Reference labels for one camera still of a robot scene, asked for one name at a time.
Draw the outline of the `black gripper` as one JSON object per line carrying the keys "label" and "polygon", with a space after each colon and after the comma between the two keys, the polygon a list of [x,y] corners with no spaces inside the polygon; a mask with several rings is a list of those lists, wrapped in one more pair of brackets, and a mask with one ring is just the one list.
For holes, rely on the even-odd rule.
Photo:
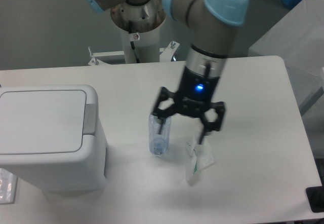
{"label": "black gripper", "polygon": [[[221,131],[226,104],[224,101],[211,103],[219,79],[219,77],[204,78],[185,67],[176,92],[161,87],[151,111],[151,114],[157,117],[159,124],[157,133],[162,134],[167,118],[176,113],[191,118],[200,118],[202,130],[198,138],[199,145],[203,144],[204,137],[212,131]],[[169,106],[164,108],[160,106],[168,100],[172,101]],[[213,120],[209,120],[205,114],[209,109],[215,113]]]}

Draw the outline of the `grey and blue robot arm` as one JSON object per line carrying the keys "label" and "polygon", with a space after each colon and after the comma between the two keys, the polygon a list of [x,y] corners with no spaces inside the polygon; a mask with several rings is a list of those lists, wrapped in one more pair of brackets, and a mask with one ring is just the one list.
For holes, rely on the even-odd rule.
{"label": "grey and blue robot arm", "polygon": [[250,0],[87,0],[98,13],[110,11],[115,25],[126,33],[127,63],[159,59],[159,47],[146,33],[159,28],[167,17],[190,29],[194,38],[177,91],[161,88],[152,114],[160,124],[180,114],[200,119],[200,139],[219,131],[226,112],[224,102],[212,102]]}

